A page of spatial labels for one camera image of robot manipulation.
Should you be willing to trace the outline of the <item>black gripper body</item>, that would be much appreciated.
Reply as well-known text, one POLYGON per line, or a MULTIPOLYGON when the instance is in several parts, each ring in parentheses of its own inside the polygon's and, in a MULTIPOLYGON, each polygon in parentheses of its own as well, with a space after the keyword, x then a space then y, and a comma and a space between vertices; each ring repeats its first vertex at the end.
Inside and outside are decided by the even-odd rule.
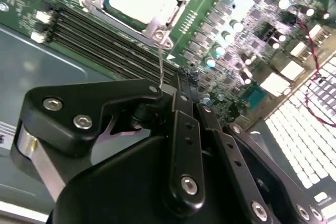
POLYGON ((203 154, 206 199, 194 215, 175 216, 162 200, 166 140, 142 140, 74 177, 50 223, 246 223, 221 165, 203 154))

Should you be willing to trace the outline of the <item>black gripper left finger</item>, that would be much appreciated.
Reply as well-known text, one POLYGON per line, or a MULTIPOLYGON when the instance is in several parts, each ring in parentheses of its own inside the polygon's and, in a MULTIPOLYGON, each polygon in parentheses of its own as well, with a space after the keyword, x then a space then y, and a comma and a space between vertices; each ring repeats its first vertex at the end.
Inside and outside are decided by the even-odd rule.
POLYGON ((166 140, 162 200, 172 210, 205 201, 200 125, 189 73, 163 89, 147 79, 37 87, 23 101, 12 155, 55 204, 80 173, 145 139, 166 140))

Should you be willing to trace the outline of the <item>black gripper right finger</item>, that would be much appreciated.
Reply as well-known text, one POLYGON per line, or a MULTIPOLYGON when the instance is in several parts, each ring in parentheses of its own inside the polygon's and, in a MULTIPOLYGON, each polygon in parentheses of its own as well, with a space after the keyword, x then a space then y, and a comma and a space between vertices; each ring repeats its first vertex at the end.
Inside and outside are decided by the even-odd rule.
POLYGON ((205 159, 206 202, 190 223, 325 223, 313 198, 238 125, 221 127, 201 104, 199 75, 189 75, 200 121, 205 159))

